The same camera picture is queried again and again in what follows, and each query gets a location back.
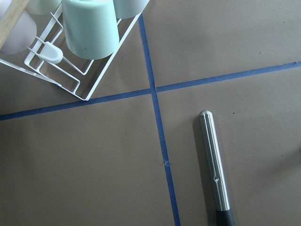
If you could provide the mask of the mint green cup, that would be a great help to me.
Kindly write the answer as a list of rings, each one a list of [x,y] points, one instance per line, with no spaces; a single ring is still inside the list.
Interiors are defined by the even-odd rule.
[[[106,58],[119,44],[119,32],[112,0],[63,0],[66,44],[78,57]]]

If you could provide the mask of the lilac pink cup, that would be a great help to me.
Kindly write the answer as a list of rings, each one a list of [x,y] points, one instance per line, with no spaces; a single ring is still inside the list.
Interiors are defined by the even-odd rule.
[[[10,3],[10,0],[2,0],[0,2],[0,18],[3,17]],[[0,52],[6,55],[22,52],[31,46],[35,40],[36,34],[36,23],[25,10],[7,38],[4,46],[0,48]]]

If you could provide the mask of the steel muddler black tip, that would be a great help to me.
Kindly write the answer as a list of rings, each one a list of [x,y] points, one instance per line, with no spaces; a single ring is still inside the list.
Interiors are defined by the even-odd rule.
[[[199,120],[214,194],[216,224],[218,226],[234,226],[236,223],[230,207],[228,189],[212,112],[209,110],[201,111]]]

